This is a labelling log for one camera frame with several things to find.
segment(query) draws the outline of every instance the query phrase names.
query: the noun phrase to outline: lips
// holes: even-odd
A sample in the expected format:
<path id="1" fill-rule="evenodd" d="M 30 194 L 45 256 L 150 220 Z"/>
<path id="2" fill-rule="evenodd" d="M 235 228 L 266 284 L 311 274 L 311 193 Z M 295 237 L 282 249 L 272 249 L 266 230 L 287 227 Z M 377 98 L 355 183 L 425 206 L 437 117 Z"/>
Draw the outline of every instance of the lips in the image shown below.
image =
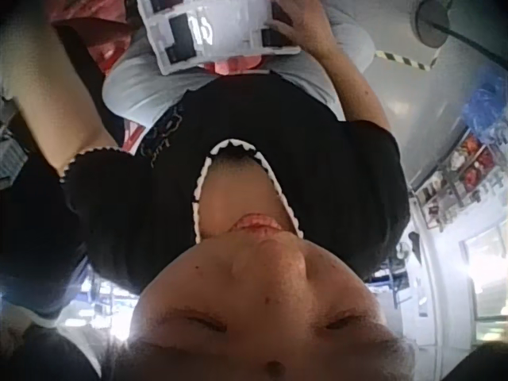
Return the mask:
<path id="1" fill-rule="evenodd" d="M 265 214 L 247 214 L 237 221 L 230 232 L 247 231 L 251 233 L 278 233 L 283 227 Z"/>

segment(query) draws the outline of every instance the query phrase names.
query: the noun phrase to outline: white collar trim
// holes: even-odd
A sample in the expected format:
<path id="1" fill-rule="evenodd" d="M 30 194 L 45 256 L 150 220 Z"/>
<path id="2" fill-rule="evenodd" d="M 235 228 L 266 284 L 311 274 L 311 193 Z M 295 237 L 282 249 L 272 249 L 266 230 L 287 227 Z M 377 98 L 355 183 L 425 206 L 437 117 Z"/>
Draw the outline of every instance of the white collar trim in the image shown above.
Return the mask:
<path id="1" fill-rule="evenodd" d="M 264 168 L 264 170 L 267 172 L 268 177 L 270 178 L 271 182 L 273 183 L 275 190 L 277 191 L 277 194 L 279 195 L 280 201 L 284 205 L 284 209 L 286 209 L 287 214 L 289 215 L 291 222 L 294 226 L 294 231 L 296 232 L 297 236 L 299 238 L 303 238 L 303 231 L 300 230 L 298 219 L 294 215 L 293 209 L 289 206 L 289 203 L 287 202 L 287 198 L 283 193 L 283 189 L 281 188 L 279 181 L 277 181 L 277 178 L 275 177 L 275 173 L 270 167 L 270 164 L 266 161 L 263 154 L 259 152 L 256 147 L 254 147 L 252 144 L 249 144 L 245 141 L 238 140 L 238 139 L 227 139 L 223 140 L 221 143 L 217 144 L 215 147 L 212 148 L 210 151 L 211 156 L 216 156 L 223 148 L 226 148 L 230 144 L 234 145 L 235 147 L 243 147 L 245 151 L 256 151 L 256 154 L 254 157 L 259 160 L 261 163 L 261 166 Z M 199 199 L 201 198 L 201 192 L 203 188 L 203 183 L 205 182 L 205 177 L 208 175 L 208 170 L 210 169 L 210 166 L 212 165 L 212 159 L 207 156 L 205 159 L 205 163 L 201 169 L 201 175 L 198 177 L 198 181 L 196 183 L 196 188 L 194 190 L 194 202 L 192 203 L 192 210 L 194 215 L 194 233 L 196 236 L 196 244 L 199 244 L 201 242 L 201 232 L 199 231 Z"/>

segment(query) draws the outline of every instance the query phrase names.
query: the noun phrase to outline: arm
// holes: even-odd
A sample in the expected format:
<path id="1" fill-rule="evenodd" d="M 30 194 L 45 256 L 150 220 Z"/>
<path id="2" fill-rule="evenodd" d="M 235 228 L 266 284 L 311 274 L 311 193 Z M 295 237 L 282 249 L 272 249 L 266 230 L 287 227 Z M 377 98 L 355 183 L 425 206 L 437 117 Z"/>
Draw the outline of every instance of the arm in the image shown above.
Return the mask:
<path id="1" fill-rule="evenodd" d="M 269 25 L 311 54 L 325 69 L 341 101 L 347 121 L 371 121 L 390 129 L 380 101 L 332 34 L 320 0 L 276 0 L 293 25 Z"/>
<path id="2" fill-rule="evenodd" d="M 62 175 L 76 154 L 117 144 L 52 27 L 32 13 L 18 11 L 3 28 L 0 70 L 40 150 Z"/>

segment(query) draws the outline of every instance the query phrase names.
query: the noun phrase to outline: fingers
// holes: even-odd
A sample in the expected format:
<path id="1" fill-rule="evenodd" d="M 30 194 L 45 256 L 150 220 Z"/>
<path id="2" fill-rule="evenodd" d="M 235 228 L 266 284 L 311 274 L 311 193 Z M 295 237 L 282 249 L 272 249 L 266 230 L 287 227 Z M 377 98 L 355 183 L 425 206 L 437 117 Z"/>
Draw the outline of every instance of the fingers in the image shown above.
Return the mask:
<path id="1" fill-rule="evenodd" d="M 280 5 L 284 12 L 286 12 L 290 17 L 291 15 L 295 15 L 295 12 L 298 12 L 298 7 L 296 6 L 294 0 L 272 0 Z"/>
<path id="2" fill-rule="evenodd" d="M 278 21 L 278 20 L 269 20 L 269 21 L 267 21 L 266 24 L 267 24 L 267 26 L 276 30 L 277 32 L 282 33 L 284 36 L 286 36 L 293 42 L 296 42 L 294 40 L 294 29 L 292 26 L 289 26 L 288 24 Z"/>

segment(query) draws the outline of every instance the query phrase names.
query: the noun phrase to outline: neck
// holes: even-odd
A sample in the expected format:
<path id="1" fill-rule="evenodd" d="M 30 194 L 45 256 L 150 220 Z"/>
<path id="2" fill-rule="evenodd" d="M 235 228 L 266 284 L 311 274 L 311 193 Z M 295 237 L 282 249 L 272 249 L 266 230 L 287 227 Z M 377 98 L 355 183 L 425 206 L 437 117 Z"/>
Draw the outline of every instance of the neck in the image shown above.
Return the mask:
<path id="1" fill-rule="evenodd" d="M 256 161 L 212 164 L 199 201 L 202 237 L 229 231 L 246 214 L 265 214 L 283 229 L 294 231 L 273 183 Z"/>

